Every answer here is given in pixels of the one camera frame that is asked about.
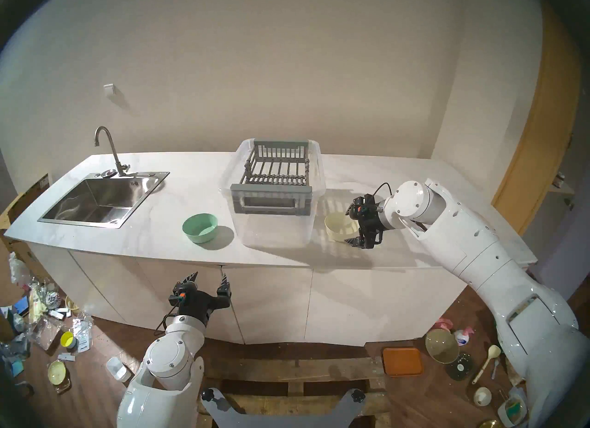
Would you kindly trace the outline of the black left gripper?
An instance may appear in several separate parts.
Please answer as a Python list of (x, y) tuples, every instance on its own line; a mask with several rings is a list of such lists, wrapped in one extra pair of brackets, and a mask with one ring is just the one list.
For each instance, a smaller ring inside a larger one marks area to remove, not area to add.
[(197, 319), (203, 325), (208, 325), (211, 314), (216, 310), (226, 309), (231, 304), (231, 286), (225, 273), (217, 289), (217, 295), (212, 296), (197, 288), (194, 272), (176, 283), (168, 301), (172, 307), (178, 308), (176, 315), (188, 316)]

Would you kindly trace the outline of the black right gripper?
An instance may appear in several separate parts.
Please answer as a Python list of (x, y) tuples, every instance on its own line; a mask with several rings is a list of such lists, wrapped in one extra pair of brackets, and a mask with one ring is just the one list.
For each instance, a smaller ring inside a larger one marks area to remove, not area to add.
[(381, 244), (386, 227), (379, 218), (379, 205), (374, 195), (364, 195), (355, 198), (346, 211), (352, 220), (356, 220), (359, 226), (359, 235), (344, 242), (354, 248), (373, 249)]

